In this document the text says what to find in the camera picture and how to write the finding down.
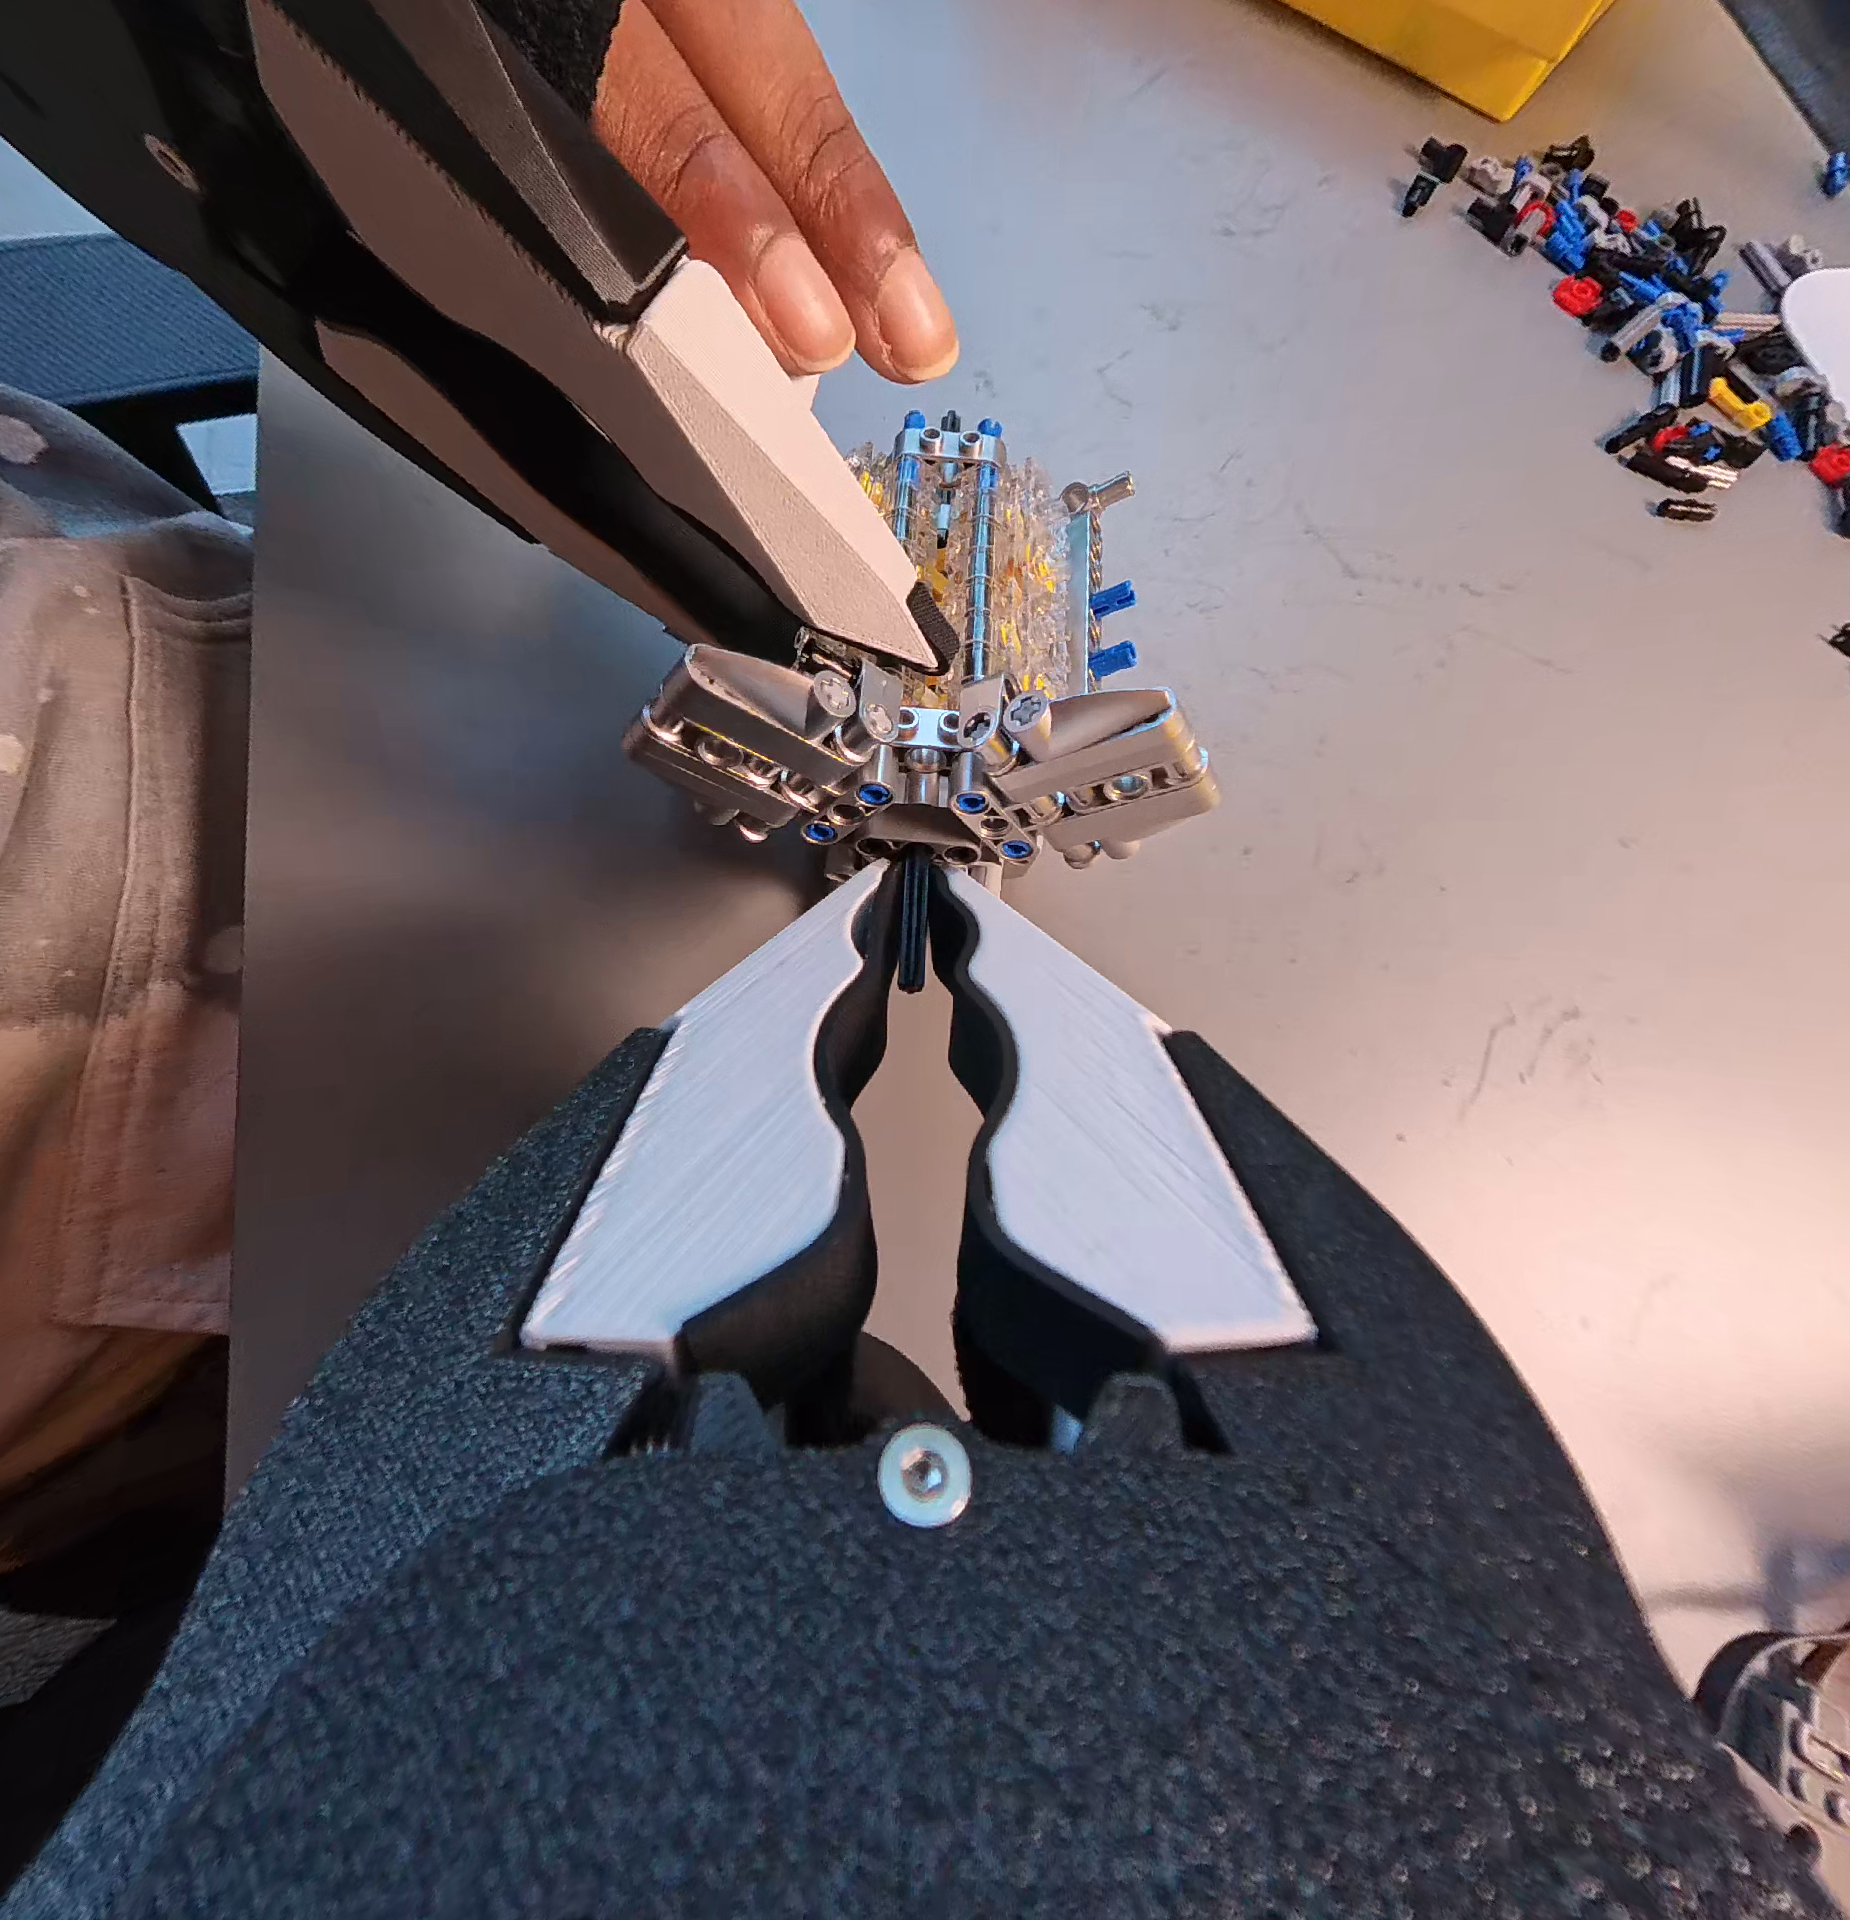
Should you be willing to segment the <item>yellow plastic bin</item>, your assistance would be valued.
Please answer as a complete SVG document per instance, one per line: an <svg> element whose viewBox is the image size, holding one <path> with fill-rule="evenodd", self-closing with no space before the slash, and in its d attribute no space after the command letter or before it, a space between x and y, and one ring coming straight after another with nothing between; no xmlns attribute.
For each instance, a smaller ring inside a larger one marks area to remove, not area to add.
<svg viewBox="0 0 1850 1920"><path fill-rule="evenodd" d="M1291 2L1492 120L1532 98L1609 2Z"/></svg>

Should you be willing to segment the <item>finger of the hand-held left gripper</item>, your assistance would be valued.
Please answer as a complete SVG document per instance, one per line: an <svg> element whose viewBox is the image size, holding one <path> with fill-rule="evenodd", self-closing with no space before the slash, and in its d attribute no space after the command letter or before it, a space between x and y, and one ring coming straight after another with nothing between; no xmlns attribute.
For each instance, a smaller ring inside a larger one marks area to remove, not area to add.
<svg viewBox="0 0 1850 1920"><path fill-rule="evenodd" d="M635 179L581 179L554 199L568 228L494 218L455 179L344 179L332 202L464 336L399 351L315 324L323 363L534 538L755 657L816 632L934 662L915 568Z"/></svg>
<svg viewBox="0 0 1850 1920"><path fill-rule="evenodd" d="M346 225L320 360L673 632L946 668L953 630L723 278L477 2L249 2Z"/></svg>

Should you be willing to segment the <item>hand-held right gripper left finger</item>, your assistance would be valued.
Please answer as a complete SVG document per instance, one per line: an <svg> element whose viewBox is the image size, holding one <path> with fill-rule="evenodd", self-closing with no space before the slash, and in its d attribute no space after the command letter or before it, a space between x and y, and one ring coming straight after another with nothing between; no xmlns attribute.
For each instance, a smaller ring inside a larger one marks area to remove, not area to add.
<svg viewBox="0 0 1850 1920"><path fill-rule="evenodd" d="M707 984L667 1044L525 1319L525 1346L673 1361L696 1316L805 1251L845 1180L816 1042L860 978L860 873Z"/></svg>

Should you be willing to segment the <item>white booklet stand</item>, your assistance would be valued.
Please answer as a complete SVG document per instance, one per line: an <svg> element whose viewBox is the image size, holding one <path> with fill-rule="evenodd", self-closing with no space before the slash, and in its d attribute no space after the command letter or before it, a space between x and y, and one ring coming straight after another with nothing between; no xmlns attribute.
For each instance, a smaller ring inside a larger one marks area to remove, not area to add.
<svg viewBox="0 0 1850 1920"><path fill-rule="evenodd" d="M1825 377L1827 396L1850 416L1850 269L1800 273L1778 303L1803 359Z"/></svg>

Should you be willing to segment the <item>grey printed sweatshirt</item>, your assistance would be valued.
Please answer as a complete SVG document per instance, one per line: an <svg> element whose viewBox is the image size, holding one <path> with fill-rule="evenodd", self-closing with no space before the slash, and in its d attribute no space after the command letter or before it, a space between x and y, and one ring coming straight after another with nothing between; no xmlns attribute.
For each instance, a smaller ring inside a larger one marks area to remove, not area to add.
<svg viewBox="0 0 1850 1920"><path fill-rule="evenodd" d="M241 526L0 387L0 1575L210 1451L249 619Z"/></svg>

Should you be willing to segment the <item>person's left hand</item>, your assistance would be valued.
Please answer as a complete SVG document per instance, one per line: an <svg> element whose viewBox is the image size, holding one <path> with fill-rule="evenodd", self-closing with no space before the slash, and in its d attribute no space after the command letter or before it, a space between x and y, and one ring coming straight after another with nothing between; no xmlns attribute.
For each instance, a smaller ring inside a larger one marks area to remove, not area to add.
<svg viewBox="0 0 1850 1920"><path fill-rule="evenodd" d="M913 225L793 2L622 2L592 105L786 369L894 384L961 359Z"/></svg>

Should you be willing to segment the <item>pile of colourful brick parts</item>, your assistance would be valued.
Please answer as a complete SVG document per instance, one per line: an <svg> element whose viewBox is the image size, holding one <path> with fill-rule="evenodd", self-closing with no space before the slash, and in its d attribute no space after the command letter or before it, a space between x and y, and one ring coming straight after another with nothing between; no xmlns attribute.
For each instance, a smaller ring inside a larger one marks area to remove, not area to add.
<svg viewBox="0 0 1850 1920"><path fill-rule="evenodd" d="M1658 489L1654 514L1707 523L1759 461L1806 470L1831 528L1850 538L1850 409L1831 400L1781 296L1822 255L1800 237L1741 243L1750 286L1733 286L1728 228L1701 199L1637 211L1594 168L1588 138L1492 155L1427 138L1398 192L1416 218L1441 188L1469 192L1465 220L1492 251L1550 272L1550 306L1597 360L1629 363L1649 396L1609 430L1603 456Z"/></svg>

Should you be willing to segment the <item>dark blue chair seat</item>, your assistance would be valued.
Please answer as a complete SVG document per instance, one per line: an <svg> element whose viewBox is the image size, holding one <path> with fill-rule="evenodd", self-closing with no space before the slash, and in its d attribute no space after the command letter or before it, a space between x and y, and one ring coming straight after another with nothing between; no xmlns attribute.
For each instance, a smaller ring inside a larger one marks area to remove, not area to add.
<svg viewBox="0 0 1850 1920"><path fill-rule="evenodd" d="M258 368L258 342L219 303L123 237L0 243L0 387L82 409Z"/></svg>

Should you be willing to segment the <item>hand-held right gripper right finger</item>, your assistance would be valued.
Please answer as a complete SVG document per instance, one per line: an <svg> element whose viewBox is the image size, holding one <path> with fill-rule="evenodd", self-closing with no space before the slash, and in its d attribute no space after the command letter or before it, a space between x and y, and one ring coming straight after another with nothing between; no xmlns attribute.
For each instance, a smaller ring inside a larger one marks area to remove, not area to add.
<svg viewBox="0 0 1850 1920"><path fill-rule="evenodd" d="M1318 1337L1168 1027L972 874L939 882L982 1223L1037 1285L1170 1354Z"/></svg>

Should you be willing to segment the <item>grey brick engine model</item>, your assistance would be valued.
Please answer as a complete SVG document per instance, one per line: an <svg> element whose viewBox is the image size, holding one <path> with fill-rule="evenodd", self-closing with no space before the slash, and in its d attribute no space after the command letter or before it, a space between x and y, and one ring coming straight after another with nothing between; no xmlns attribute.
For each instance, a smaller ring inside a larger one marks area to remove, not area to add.
<svg viewBox="0 0 1850 1920"><path fill-rule="evenodd" d="M1118 684L1130 642L1102 518L1130 473L1056 489L1004 427L907 414L846 467L953 623L943 674L805 637L791 668L696 642L625 727L622 755L748 841L798 832L840 882L934 864L999 891L1045 849L1134 857L1219 808L1211 761L1165 684Z"/></svg>

